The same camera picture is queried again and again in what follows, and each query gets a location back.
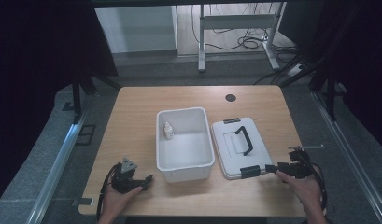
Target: black cable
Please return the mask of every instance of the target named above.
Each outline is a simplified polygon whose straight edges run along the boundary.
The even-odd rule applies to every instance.
[[[260,5],[260,10],[258,11],[258,14],[261,14],[261,9],[262,9],[263,3]]]
[[[191,28],[192,28],[192,31],[193,31],[193,36],[195,38],[195,40],[200,43],[199,39],[196,37],[196,33],[194,31],[194,23],[193,23],[193,5],[191,6]],[[228,31],[232,31],[233,29],[228,29],[228,30],[224,30],[224,31],[221,31],[221,32],[214,32],[215,33],[226,33]],[[219,46],[216,46],[216,45],[212,45],[212,44],[206,44],[206,46],[210,46],[210,47],[213,47],[213,48],[217,48],[217,49],[224,49],[224,50],[229,50],[229,49],[237,49],[237,48],[240,48],[240,47],[244,47],[245,49],[256,49],[258,48],[261,44],[262,44],[262,39],[259,39],[257,37],[252,37],[252,36],[248,36],[249,35],[249,30],[250,29],[247,29],[246,30],[246,33],[244,36],[242,37],[239,37],[237,39],[237,46],[235,47],[232,47],[232,48],[223,48],[223,47],[219,47]],[[246,44],[249,44],[249,43],[252,43],[252,44],[255,44],[255,46],[253,47],[250,47],[250,46],[247,46]]]
[[[104,180],[104,183],[103,183],[103,186],[101,187],[101,190],[100,190],[100,196],[98,197],[98,204],[97,204],[97,211],[95,213],[95,218],[97,219],[100,219],[100,215],[101,215],[101,207],[103,205],[103,199],[104,199],[104,196],[106,195],[106,186],[111,184],[111,183],[108,183],[108,180],[109,180],[109,177],[112,175],[112,173],[117,169],[118,166],[121,166],[121,163],[118,162],[118,164],[114,165],[111,170],[108,172],[108,174],[106,175],[106,179]]]
[[[244,13],[246,12],[247,8],[249,8],[249,7],[251,7],[251,4],[250,4],[250,3],[248,3],[247,7],[243,10],[243,13],[242,13],[242,14],[244,14]]]
[[[310,171],[312,172],[313,176],[316,178],[316,180],[318,182],[318,185],[319,185],[319,190],[321,192],[321,198],[322,198],[320,206],[321,206],[322,211],[324,211],[325,208],[327,207],[328,194],[327,194],[327,190],[325,189],[325,181],[324,181],[324,176],[322,174],[321,168],[318,165],[316,165],[315,163],[311,163],[310,161],[306,160],[303,157],[298,157],[298,160],[301,163],[305,164],[310,169]],[[321,172],[321,175],[319,175],[317,173],[317,171],[313,167],[313,165],[316,165],[319,168],[319,170]]]
[[[295,52],[285,52],[285,53],[278,53],[276,57],[283,63],[290,63],[290,61],[284,61],[282,58],[280,58],[280,55],[282,54],[296,54]]]
[[[220,11],[218,10],[218,4],[216,4],[216,10],[220,14]]]
[[[277,74],[278,72],[274,72],[274,73],[271,73],[271,74],[268,74],[268,75],[265,75],[265,76],[263,76],[263,77],[260,77],[259,79],[257,79],[255,82],[254,82],[254,84],[252,84],[252,85],[257,85],[257,83],[258,82],[260,82],[260,81],[262,81],[263,79],[265,79],[265,78],[267,78],[267,77],[269,77],[269,76],[273,76],[273,75],[275,75],[275,74]]]
[[[284,53],[301,53],[298,49],[298,46],[277,46],[272,44],[272,49],[274,49],[276,52],[284,52]]]
[[[268,13],[270,13],[270,10],[272,9],[272,4],[273,3],[270,3],[270,7],[269,7],[269,12]]]
[[[301,54],[297,54],[295,55],[295,57],[293,57],[289,63],[287,63],[283,69],[281,69],[280,73],[277,74],[277,76],[275,76],[275,78],[272,79],[272,81],[270,82],[271,85],[273,85],[273,83],[275,82],[275,80],[278,78],[278,81],[276,83],[279,82],[279,80],[285,75],[287,74],[288,72],[288,68],[292,67],[293,65],[295,65],[296,63],[298,63],[304,56],[301,55]]]

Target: person's arm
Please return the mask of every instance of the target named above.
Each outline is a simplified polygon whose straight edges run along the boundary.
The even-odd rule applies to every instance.
[[[307,223],[327,224],[327,220],[321,210],[321,192],[318,182],[312,175],[305,179],[295,179],[280,171],[276,172],[282,180],[287,182],[304,206]]]
[[[125,194],[121,194],[115,191],[111,185],[107,185],[103,200],[103,211],[101,212],[98,224],[112,223],[115,218],[123,212],[127,203],[141,190],[142,187],[138,187]]]

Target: small white bottle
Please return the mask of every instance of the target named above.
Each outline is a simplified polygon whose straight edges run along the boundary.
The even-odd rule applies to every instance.
[[[168,139],[172,139],[174,137],[173,127],[168,122],[164,124],[164,133]]]

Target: wire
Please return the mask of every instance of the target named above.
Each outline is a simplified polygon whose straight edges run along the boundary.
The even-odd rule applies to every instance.
[[[108,174],[106,175],[106,179],[104,180],[103,186],[101,187],[101,190],[100,190],[100,196],[98,197],[97,211],[95,213],[95,218],[97,221],[100,219],[101,207],[103,205],[103,199],[106,195],[106,186],[111,184],[111,183],[108,183],[108,179],[114,173],[114,171],[120,166],[121,166],[121,163],[118,162],[118,164],[112,166],[112,168],[109,170]]]
[[[243,13],[247,10],[247,8],[249,8],[249,6],[250,6],[250,4],[248,4],[246,9],[243,11]],[[216,10],[220,14],[220,11],[218,10],[218,5],[217,4],[216,4]],[[200,41],[196,37],[196,33],[194,31],[193,5],[191,6],[191,28],[192,28],[193,36],[194,36],[195,40],[198,43],[200,43]],[[213,31],[216,34],[222,34],[222,33],[226,33],[226,32],[232,31],[232,30],[233,29],[227,29],[227,30],[218,31],[218,32],[215,31],[215,30],[213,30]],[[246,33],[244,34],[244,36],[241,36],[241,37],[239,37],[237,39],[237,46],[232,47],[232,48],[223,48],[223,47],[219,47],[219,46],[212,45],[212,44],[206,44],[206,43],[205,43],[205,45],[213,47],[213,48],[216,48],[216,49],[224,49],[224,50],[237,49],[237,48],[240,48],[240,47],[244,47],[245,49],[250,49],[250,50],[257,49],[262,44],[263,40],[260,39],[260,38],[257,38],[257,37],[249,36],[249,35],[250,35],[250,29],[247,29]]]
[[[258,14],[261,14],[261,9],[262,9],[263,4],[264,4],[264,3],[261,3],[261,5],[260,5],[260,10],[258,11]]]
[[[294,65],[295,63],[299,62],[303,57],[304,57],[304,54],[310,50],[318,50],[321,48],[321,43],[327,41],[329,38],[330,38],[330,35],[332,34],[332,32],[337,28],[337,26],[340,24],[340,21],[341,19],[345,16],[346,12],[345,11],[341,11],[340,13],[338,13],[336,15],[336,17],[334,18],[333,20],[333,23],[332,25],[322,34],[318,37],[318,39],[316,39],[313,43],[311,43],[310,45],[308,46],[305,46],[304,48],[302,49],[298,49],[297,46],[292,46],[292,47],[279,47],[279,46],[275,46],[275,45],[272,45],[272,49],[274,49],[276,52],[279,52],[277,54],[277,57],[279,57],[278,55],[281,53],[296,53],[296,56],[294,58],[292,58],[291,61],[289,61],[286,66],[282,69],[281,71],[281,74],[280,73],[273,73],[273,74],[268,74],[266,76],[263,76],[261,78],[259,78],[257,81],[255,81],[254,85],[256,85],[258,82],[260,82],[261,80],[263,80],[264,78],[266,77],[269,77],[271,75],[276,75],[275,78],[271,81],[271,84],[273,85],[274,81],[278,78],[278,81],[283,77],[283,74],[285,74],[285,70],[288,69],[288,67]],[[294,59],[296,57],[298,57],[299,55],[302,55],[302,58],[298,60],[296,60],[294,62]]]
[[[270,13],[270,10],[272,9],[272,4],[273,4],[273,3],[270,3],[269,13]]]
[[[318,165],[316,165],[315,163],[310,163],[307,161],[306,165],[309,166],[309,168],[312,171],[312,174],[314,175],[314,177],[316,178],[316,180],[318,182],[319,189],[321,191],[321,197],[322,197],[321,209],[324,210],[327,207],[327,202],[328,202],[328,194],[327,194],[327,190],[325,189],[324,175],[322,174],[321,168]],[[313,167],[313,165],[316,165],[319,168],[320,174],[318,174],[318,172]]]
[[[292,67],[293,65],[295,65],[296,63],[298,63],[302,58],[304,57],[304,55],[301,55],[301,54],[297,54],[295,55],[295,57],[293,57],[289,63],[286,64],[286,66],[284,66],[284,68],[280,71],[279,74],[277,74],[277,76],[275,76],[275,78],[272,79],[272,81],[270,82],[271,85],[273,85],[273,83],[275,82],[275,80],[277,79],[276,81],[276,85],[280,82],[280,79],[285,76],[287,73],[288,73],[288,68]]]
[[[258,82],[262,81],[263,79],[267,78],[267,77],[270,77],[270,76],[273,76],[275,74],[277,74],[278,72],[274,72],[274,73],[271,73],[271,74],[268,74],[268,75],[265,75],[263,77],[260,77],[259,79],[257,79],[255,82],[254,82],[254,86],[257,85]]]
[[[276,57],[277,57],[281,62],[283,62],[283,63],[290,63],[290,61],[284,61],[283,59],[280,58],[280,55],[283,55],[283,54],[296,54],[296,53],[294,53],[294,52],[285,52],[285,53],[278,53],[278,54],[276,55]]]

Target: container lid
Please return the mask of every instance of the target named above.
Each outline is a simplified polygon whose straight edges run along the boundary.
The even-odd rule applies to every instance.
[[[214,123],[211,130],[225,178],[256,176],[266,164],[272,164],[251,118],[226,119]]]

